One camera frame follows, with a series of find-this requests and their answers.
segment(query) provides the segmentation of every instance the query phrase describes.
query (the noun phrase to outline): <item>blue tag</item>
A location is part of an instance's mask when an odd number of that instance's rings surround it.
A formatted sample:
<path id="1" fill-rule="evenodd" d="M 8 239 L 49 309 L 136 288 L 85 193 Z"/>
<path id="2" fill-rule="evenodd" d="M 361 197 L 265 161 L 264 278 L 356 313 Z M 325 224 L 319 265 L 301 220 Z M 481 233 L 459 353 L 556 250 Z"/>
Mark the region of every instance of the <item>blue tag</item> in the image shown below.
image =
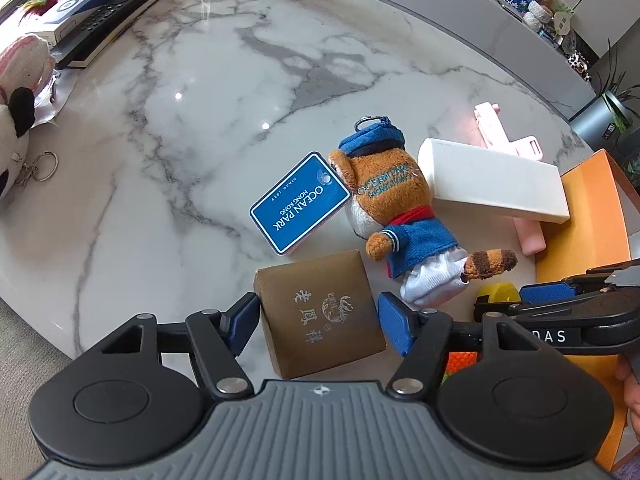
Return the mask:
<path id="1" fill-rule="evenodd" d="M 337 212 L 351 193 L 322 156 L 309 153 L 249 213 L 278 254 Z"/>

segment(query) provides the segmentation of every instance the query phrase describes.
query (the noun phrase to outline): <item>blue hat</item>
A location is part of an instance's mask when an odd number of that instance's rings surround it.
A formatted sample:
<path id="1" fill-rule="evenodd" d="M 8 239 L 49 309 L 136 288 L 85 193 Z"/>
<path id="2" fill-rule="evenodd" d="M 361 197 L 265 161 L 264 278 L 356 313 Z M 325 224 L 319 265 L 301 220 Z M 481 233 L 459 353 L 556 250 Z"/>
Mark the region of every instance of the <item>blue hat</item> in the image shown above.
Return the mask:
<path id="1" fill-rule="evenodd" d="M 372 155 L 391 148 L 404 150 L 404 135 L 388 117 L 382 117 L 377 123 L 343 139 L 338 147 L 350 157 Z"/>

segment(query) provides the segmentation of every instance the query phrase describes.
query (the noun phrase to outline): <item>plush tail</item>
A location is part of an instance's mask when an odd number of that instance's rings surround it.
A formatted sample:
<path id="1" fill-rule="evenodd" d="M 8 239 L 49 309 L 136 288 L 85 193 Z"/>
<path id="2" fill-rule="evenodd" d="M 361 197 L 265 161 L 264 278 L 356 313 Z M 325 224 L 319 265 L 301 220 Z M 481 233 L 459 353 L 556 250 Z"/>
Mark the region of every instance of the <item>plush tail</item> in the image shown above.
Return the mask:
<path id="1" fill-rule="evenodd" d="M 506 249 L 478 251 L 470 254 L 466 260 L 463 278 L 486 280 L 513 269 L 517 263 L 518 259 L 513 251 Z"/>

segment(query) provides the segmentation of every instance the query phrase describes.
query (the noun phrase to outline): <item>metal screw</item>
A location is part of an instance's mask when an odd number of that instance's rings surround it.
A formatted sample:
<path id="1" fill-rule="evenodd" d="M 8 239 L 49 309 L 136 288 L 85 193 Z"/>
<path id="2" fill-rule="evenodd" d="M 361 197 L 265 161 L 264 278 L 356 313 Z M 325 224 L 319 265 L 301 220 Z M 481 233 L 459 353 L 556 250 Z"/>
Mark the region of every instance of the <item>metal screw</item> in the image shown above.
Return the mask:
<path id="1" fill-rule="evenodd" d="M 248 387 L 242 377 L 225 377 L 216 383 L 216 388 L 223 394 L 241 394 Z"/>
<path id="2" fill-rule="evenodd" d="M 424 384 L 418 379 L 407 377 L 394 381 L 391 387 L 398 394 L 413 395 L 420 392 L 424 388 Z"/>

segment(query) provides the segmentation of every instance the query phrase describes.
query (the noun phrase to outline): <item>human hand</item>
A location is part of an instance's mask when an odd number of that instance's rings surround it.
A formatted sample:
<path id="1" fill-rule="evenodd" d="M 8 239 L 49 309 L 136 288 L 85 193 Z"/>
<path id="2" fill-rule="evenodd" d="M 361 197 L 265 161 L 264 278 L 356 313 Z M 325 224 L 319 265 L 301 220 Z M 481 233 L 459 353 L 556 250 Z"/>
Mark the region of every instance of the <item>human hand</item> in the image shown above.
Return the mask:
<path id="1" fill-rule="evenodd" d="M 616 378 L 625 381 L 625 404 L 629 408 L 631 427 L 636 432 L 636 439 L 640 442 L 640 384 L 629 361 L 622 354 L 618 355 Z"/>

